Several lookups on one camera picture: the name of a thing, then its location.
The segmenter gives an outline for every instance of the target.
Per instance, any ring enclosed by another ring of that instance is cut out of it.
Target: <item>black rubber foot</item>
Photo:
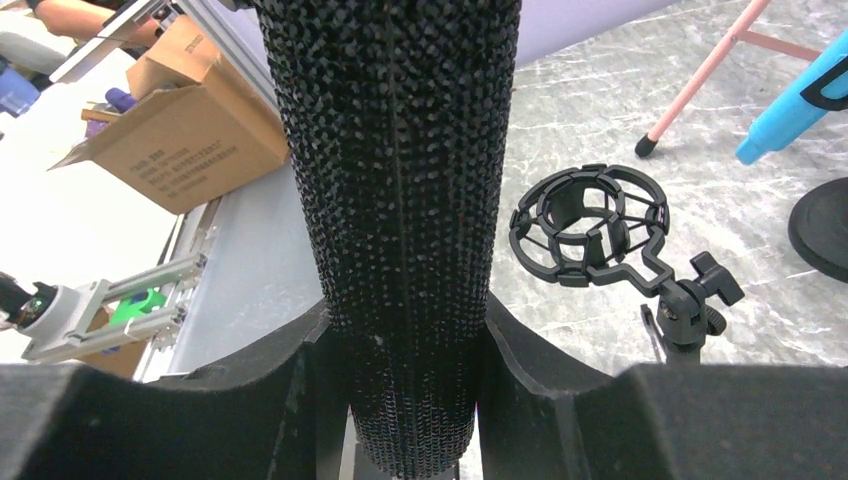
[[[639,143],[636,144],[636,155],[639,155],[639,158],[645,158],[654,151],[654,147],[657,146],[657,142],[648,138],[648,134],[646,133],[644,137],[639,140]]]

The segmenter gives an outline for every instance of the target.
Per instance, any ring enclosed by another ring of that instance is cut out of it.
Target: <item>white table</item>
[[[173,215],[92,163],[47,172],[83,138],[85,103],[127,89],[132,63],[115,51],[79,82],[50,87],[0,140],[0,270],[21,283],[119,280],[156,264]],[[25,345],[0,334],[0,362]]]

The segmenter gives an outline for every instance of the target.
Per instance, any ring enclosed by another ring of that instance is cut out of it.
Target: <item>purple object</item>
[[[126,113],[137,103],[132,95],[120,88],[110,88],[106,92],[106,101],[109,102],[109,105],[115,107],[119,113]]]

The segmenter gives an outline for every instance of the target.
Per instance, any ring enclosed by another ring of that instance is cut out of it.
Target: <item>black textured cylinder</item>
[[[473,430],[520,2],[257,3],[359,439],[433,476]]]

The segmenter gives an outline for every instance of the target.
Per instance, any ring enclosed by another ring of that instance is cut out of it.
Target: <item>black shock mount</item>
[[[644,194],[626,191],[623,185]],[[603,205],[587,205],[587,190],[600,191]],[[644,215],[628,214],[633,203],[646,207]],[[597,222],[585,232],[570,231],[583,219]],[[558,172],[533,186],[512,214],[509,242],[518,262],[546,282],[585,288],[627,281],[645,297],[659,297],[656,316],[647,305],[641,307],[642,322],[658,359],[663,353],[669,364],[700,363],[707,335],[721,335],[727,328],[725,318],[706,300],[718,295],[731,306],[745,294],[709,252],[689,261],[696,278],[676,280],[674,270],[658,257],[670,226],[668,200],[656,181],[629,167],[593,164]],[[631,233],[639,230],[647,237],[633,242]],[[534,232],[544,240],[534,238]],[[543,249],[552,262],[544,265],[536,261],[523,242]],[[564,252],[573,247],[582,248],[579,258]],[[637,250],[645,266],[656,274],[653,279],[645,279],[623,263]]]

